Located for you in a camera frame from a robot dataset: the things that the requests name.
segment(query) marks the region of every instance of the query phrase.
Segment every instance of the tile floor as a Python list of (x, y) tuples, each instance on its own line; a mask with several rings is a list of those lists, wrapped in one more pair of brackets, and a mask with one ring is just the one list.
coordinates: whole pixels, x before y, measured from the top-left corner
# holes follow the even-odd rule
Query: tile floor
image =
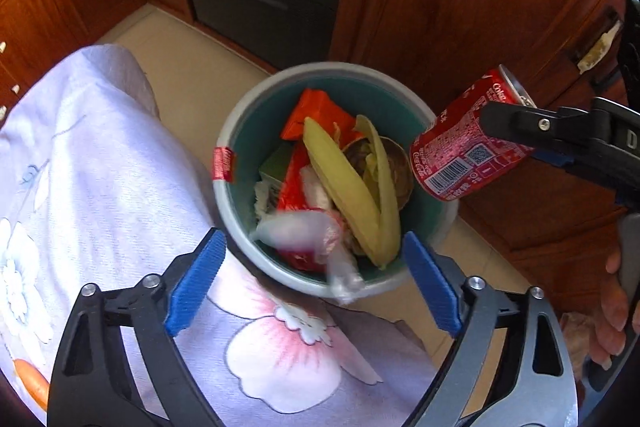
[[(116, 42), (132, 51), (156, 93), (162, 122), (204, 165), (210, 164), (226, 115), (245, 92), (267, 77), (215, 40), (152, 6), (141, 8), (100, 42)], [(439, 250), (453, 257), (467, 275), (481, 275), (496, 288), (524, 292), (529, 286), (461, 219), (456, 220)], [(446, 357), (451, 339), (437, 329), (413, 281), (393, 292), (358, 301), (354, 308), (392, 321), (405, 320), (423, 340), (436, 365)], [(497, 331), (467, 412), (484, 402), (503, 342), (504, 334)]]

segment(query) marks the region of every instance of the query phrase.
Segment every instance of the human hand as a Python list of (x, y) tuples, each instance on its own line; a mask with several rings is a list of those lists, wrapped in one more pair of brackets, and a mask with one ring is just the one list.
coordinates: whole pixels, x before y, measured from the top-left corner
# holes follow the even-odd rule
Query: human hand
[[(611, 355), (619, 355), (625, 347), (624, 328), (629, 315), (629, 302), (618, 281), (618, 270), (622, 257), (616, 250), (607, 259), (607, 276), (600, 288), (600, 304), (593, 313), (594, 328), (591, 330), (589, 354), (591, 360), (605, 370), (611, 367)], [(633, 327), (640, 333), (640, 303), (636, 306)]]

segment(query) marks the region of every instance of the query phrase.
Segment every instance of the barcode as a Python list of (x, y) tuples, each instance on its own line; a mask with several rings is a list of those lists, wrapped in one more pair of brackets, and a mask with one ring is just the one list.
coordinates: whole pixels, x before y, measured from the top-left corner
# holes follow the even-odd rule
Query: barcode
[(460, 158), (454, 158), (448, 165), (427, 178), (426, 183), (431, 190), (440, 195), (451, 185), (460, 181), (462, 177), (471, 170), (471, 165)]
[(481, 143), (473, 147), (473, 149), (465, 154), (465, 158), (470, 162), (473, 162), (474, 165), (482, 165), (484, 162), (490, 160), (493, 157), (494, 153), (492, 153)]

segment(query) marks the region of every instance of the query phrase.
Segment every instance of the red soda can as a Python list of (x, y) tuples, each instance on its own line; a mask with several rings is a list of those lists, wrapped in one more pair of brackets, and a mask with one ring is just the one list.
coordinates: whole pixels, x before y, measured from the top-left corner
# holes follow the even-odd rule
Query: red soda can
[(489, 101), (536, 107), (504, 66), (489, 71), (451, 102), (409, 149), (415, 178), (434, 198), (466, 196), (513, 169), (533, 150), (482, 132), (480, 111)]

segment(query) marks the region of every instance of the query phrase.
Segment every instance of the coca-cola logo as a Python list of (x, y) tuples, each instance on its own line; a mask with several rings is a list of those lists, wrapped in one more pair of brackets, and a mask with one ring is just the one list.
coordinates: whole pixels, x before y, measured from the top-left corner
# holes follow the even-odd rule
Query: coca-cola logo
[(414, 152), (412, 154), (413, 162), (412, 167), (414, 171), (420, 176), (420, 178), (425, 177), (427, 175), (427, 171), (424, 169), (424, 166), (420, 163), (420, 153)]
[(502, 86), (500, 84), (498, 84), (498, 82), (496, 82), (492, 87), (494, 88), (494, 91), (498, 95), (498, 99), (501, 102), (506, 102), (507, 101), (507, 95), (505, 95), (504, 90), (502, 89)]

